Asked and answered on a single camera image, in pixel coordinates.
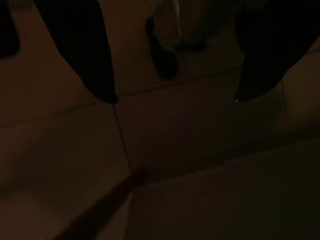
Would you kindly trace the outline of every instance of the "tiled floor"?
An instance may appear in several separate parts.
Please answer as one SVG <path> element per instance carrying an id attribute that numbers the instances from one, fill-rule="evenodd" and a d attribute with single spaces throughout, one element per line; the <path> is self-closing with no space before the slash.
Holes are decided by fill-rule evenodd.
<path id="1" fill-rule="evenodd" d="M 162 81 L 143 32 L 155 1 L 100 3 L 120 95 L 116 113 L 83 87 L 36 8 L 13 15 L 21 51 L 0 61 L 0 239 L 53 236 L 129 174 L 125 149 L 133 167 L 171 171 L 318 121 L 320 41 L 274 91 L 236 104 L 243 54 L 232 26 L 205 52 L 181 53 L 177 80 Z M 24 213 L 19 223 L 14 213 Z M 128 204 L 119 214 L 111 223 L 117 233 L 106 229 L 101 239 L 122 239 Z"/>
<path id="2" fill-rule="evenodd" d="M 283 78 L 292 128 L 320 123 L 320 51 L 305 55 Z"/>
<path id="3" fill-rule="evenodd" d="M 138 188 L 126 240 L 304 240 L 319 231 L 320 138 Z"/>

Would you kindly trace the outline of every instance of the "shoe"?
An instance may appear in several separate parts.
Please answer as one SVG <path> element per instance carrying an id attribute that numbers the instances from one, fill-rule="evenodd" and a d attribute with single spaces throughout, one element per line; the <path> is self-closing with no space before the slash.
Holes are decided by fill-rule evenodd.
<path id="1" fill-rule="evenodd" d="M 173 51 L 164 49 L 154 36 L 155 23 L 152 17 L 145 21 L 145 32 L 149 42 L 150 55 L 158 74 L 164 79 L 172 79 L 178 73 L 178 59 Z"/>

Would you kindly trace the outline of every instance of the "black shoe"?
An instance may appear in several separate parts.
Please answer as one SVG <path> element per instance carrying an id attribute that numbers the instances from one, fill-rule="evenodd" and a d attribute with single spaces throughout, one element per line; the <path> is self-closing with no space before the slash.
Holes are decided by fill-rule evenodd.
<path id="1" fill-rule="evenodd" d="M 164 49 L 154 36 L 155 23 L 152 17 L 145 21 L 145 32 L 149 41 L 150 54 L 159 75 L 164 79 L 172 79 L 178 73 L 178 60 L 173 51 Z"/>

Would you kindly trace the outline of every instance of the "floor tile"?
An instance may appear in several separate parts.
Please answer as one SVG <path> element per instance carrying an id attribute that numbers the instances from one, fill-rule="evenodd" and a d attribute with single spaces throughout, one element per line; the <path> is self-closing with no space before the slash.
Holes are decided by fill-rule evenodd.
<path id="1" fill-rule="evenodd" d="M 288 119 L 293 128 L 320 124 L 320 52 L 306 54 L 283 78 Z"/>
<path id="2" fill-rule="evenodd" d="M 37 212 L 37 204 L 26 203 L 21 208 L 30 221 L 35 218 L 35 225 L 53 214 L 53 223 L 43 219 L 48 231 L 59 230 L 55 224 L 65 226 L 129 175 L 114 109 L 104 103 L 0 128 L 0 156 L 0 202 L 15 196 L 17 206 L 24 196 L 39 202 L 43 214 Z M 6 216 L 0 214 L 0 221 Z M 21 228 L 25 239 L 44 239 L 41 231 L 29 235 L 22 225 L 10 226 L 7 231 Z M 13 239 L 1 234 L 1 239 Z"/>
<path id="3" fill-rule="evenodd" d="M 138 188 L 125 239 L 312 238 L 319 226 L 319 144 L 320 138 L 297 142 Z"/>
<path id="4" fill-rule="evenodd" d="M 13 12 L 20 52 L 0 65 L 0 123 L 96 102 L 63 60 L 37 9 Z"/>
<path id="5" fill-rule="evenodd" d="M 236 71 L 123 98 L 116 110 L 131 164 L 151 171 L 193 166 L 226 147 L 285 132 L 281 86 L 237 104 L 238 79 Z"/>

